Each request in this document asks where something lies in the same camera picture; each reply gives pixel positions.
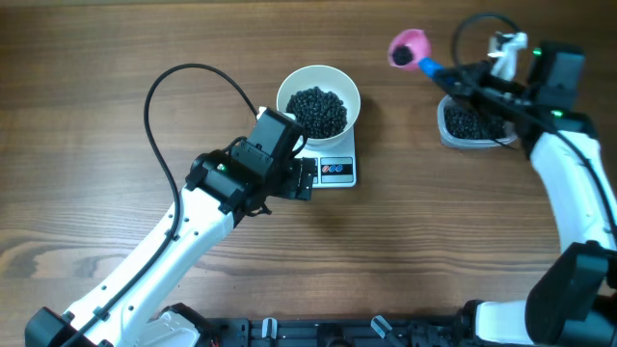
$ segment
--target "plastic container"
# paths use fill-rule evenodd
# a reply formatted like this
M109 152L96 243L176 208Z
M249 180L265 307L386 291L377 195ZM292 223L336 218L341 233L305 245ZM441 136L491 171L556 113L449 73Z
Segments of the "plastic container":
M334 67L309 66L291 73L281 84L277 94L277 110L285 112L292 95L309 88L319 87L324 92L335 93L347 109L347 125L343 131L327 139L307 140L307 148L332 147L340 142L356 123L360 114L360 92L354 81L343 71Z
M443 110L447 106L455 105L456 101L454 101L449 95L446 95L437 107L437 127L440 129L442 144L444 146L460 149L477 149L501 146L493 140L467 140L452 136L452 134L450 134L445 127L445 115ZM509 121L505 123L505 135L506 137L497 139L505 145L511 144L517 139L517 134L514 132L514 124Z

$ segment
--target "white bowl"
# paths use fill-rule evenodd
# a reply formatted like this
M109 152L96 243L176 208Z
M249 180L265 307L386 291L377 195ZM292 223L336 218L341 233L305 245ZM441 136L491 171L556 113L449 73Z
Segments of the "white bowl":
M282 82L279 94L277 94L277 110L286 112L287 103L292 95L313 87L319 87L326 93L335 93L347 109L347 125L340 134L327 139L308 138L307 140L308 148L331 147L342 140L345 133L354 127L360 113L360 92L358 92L354 81L338 68L327 66L302 67Z

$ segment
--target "small white scale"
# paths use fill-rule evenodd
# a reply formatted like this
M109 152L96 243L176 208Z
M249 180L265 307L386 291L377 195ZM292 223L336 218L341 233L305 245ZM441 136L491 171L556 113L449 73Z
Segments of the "small white scale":
M259 115L265 110L259 107ZM285 114L292 119L293 115ZM296 147L302 144L302 138ZM313 188L346 188L356 185L356 142L354 129L349 129L337 143L329 147L311 147L308 144L296 155L296 158L315 159Z

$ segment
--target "black beans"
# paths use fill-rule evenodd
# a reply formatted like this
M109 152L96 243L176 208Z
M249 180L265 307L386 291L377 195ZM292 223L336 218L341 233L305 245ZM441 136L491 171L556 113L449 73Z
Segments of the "black beans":
M312 139L327 139L340 134L347 125L347 109L335 93L324 93L319 87L291 96L287 113L296 115Z
M503 118L490 116L485 120L460 106L444 108L445 128L454 137L466 140L495 140L505 137Z
M400 45L392 52L392 60L400 67L411 63L413 59L414 53L406 45Z

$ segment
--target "wooden table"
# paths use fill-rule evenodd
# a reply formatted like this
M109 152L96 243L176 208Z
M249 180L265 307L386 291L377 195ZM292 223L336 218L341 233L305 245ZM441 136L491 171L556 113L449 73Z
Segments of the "wooden table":
M311 202L269 199L170 295L206 316L252 318L451 312L524 299L558 255L539 177L521 151L440 144L443 93L386 61L423 28L449 65L466 16L507 13L529 34L587 51L579 110L595 120L617 182L614 1L232 2L0 11L0 345L22 344L42 306L63 311L105 278L172 202L142 124L150 84L181 63L227 72L255 105L275 105L298 67L347 72L362 94L360 182ZM482 26L463 57L486 51ZM200 153L247 135L254 118L221 78L173 75L153 132L178 184Z

